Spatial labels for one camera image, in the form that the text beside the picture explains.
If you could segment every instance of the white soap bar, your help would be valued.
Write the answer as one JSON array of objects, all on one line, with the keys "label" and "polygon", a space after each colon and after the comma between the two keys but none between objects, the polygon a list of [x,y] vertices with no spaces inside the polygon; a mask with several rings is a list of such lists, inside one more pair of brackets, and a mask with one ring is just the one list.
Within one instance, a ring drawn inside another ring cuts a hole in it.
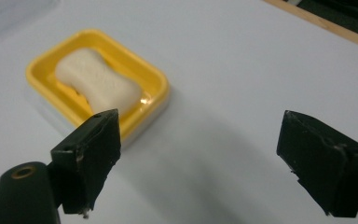
[{"label": "white soap bar", "polygon": [[142,94],[137,83],[115,73],[93,49],[78,49],[64,57],[55,75],[61,83],[83,94],[94,114],[117,108],[122,115]]}]

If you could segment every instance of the white table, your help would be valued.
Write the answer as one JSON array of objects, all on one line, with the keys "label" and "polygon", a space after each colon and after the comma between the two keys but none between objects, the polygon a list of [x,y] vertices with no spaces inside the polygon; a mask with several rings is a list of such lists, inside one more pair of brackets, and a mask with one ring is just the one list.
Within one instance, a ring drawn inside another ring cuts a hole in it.
[{"label": "white table", "polygon": [[358,223],[326,217],[275,152],[285,109],[358,141],[358,45],[256,0],[62,0],[11,32],[0,40],[0,175],[50,162],[72,129],[48,118],[25,68],[86,28],[161,69],[172,96],[123,150],[90,219],[61,213],[63,224]]}]

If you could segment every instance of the soap dish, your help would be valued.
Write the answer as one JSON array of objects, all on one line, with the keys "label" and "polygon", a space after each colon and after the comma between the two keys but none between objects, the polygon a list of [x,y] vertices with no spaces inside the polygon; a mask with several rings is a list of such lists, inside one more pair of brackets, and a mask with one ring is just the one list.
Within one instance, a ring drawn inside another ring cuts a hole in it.
[{"label": "soap dish", "polygon": [[120,114],[121,142],[129,143],[167,105],[170,85],[152,64],[141,59],[99,30],[84,30],[35,58],[26,69],[28,82],[76,127],[93,115],[87,100],[55,77],[56,64],[82,48],[97,50],[117,73],[135,81],[142,97],[132,109]]}]

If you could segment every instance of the black robotic claw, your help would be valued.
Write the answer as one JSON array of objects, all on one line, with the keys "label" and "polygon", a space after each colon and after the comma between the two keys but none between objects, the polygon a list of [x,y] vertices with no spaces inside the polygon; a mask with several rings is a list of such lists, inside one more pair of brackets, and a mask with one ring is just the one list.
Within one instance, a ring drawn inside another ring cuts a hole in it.
[{"label": "black robotic claw", "polygon": [[357,142],[315,118],[285,111],[277,153],[326,214],[356,217]]},{"label": "black robotic claw", "polygon": [[51,150],[52,162],[27,162],[0,178],[0,224],[60,223],[57,207],[83,214],[120,158],[116,109],[86,120]]}]

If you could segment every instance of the wooden edge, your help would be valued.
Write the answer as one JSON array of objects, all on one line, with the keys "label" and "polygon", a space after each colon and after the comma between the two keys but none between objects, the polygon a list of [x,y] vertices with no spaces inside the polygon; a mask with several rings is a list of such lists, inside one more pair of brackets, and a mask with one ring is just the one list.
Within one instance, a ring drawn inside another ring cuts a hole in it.
[{"label": "wooden edge", "polygon": [[292,13],[293,15],[296,15],[305,21],[309,21],[315,25],[318,25],[327,31],[330,31],[336,35],[340,35],[340,36],[350,40],[353,43],[358,44],[358,34],[351,30],[348,30],[342,26],[339,26],[339,25],[331,22],[331,21],[328,21],[328,20],[325,20],[319,16],[316,16],[300,7],[290,5],[286,2],[284,2],[283,0],[264,0],[264,1],[272,4],[275,7],[278,7],[278,8],[285,10],[289,13]]}]

